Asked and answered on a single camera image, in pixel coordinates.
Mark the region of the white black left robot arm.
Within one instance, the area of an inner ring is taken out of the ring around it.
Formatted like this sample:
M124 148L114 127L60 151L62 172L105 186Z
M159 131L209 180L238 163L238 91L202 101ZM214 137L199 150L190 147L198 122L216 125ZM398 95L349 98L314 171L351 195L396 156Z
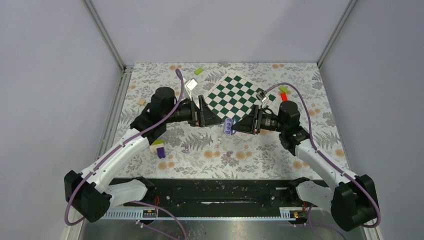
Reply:
M192 127L208 127L223 121L212 112L203 96L200 95L195 104L193 100L176 97L170 87L159 87L119 142L81 172L71 170L65 175L65 223L76 225L69 220L70 209L93 223L111 207L132 201L139 201L144 206L152 204L155 192L139 178L114 185L111 181L131 159L165 133L168 123L179 122L187 122Z

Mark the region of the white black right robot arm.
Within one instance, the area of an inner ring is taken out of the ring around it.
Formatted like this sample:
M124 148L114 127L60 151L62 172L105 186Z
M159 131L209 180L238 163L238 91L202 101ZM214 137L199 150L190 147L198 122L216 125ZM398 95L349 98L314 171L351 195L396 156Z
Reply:
M305 177L295 180L286 193L291 205L314 204L331 213L336 224L347 232L360 226L368 227L371 220L378 223L381 213L374 181L366 174L359 176L330 160L301 126L300 116L297 104L292 101L281 102L278 114L267 113L254 105L240 121L226 118L223 131L252 135L261 130L278 132L282 147L307 163L326 183L323 187Z

